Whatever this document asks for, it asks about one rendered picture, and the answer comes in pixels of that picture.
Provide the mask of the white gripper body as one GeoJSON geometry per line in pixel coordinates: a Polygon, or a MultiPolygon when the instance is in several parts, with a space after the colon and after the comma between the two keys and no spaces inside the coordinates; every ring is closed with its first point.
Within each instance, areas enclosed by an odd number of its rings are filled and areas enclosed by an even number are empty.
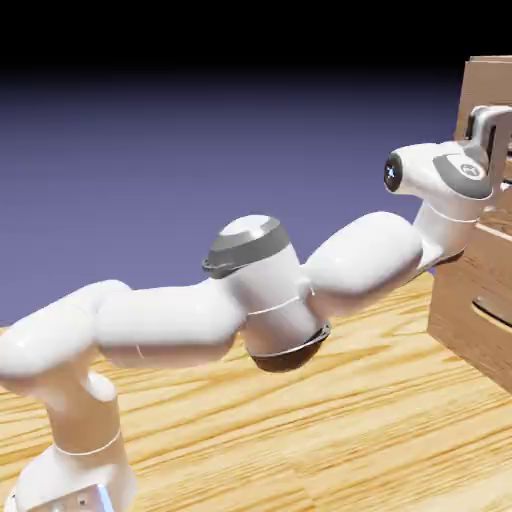
{"type": "Polygon", "coordinates": [[[488,157],[507,156],[512,137],[512,107],[481,105],[469,116],[466,139],[480,146],[488,157]]]}

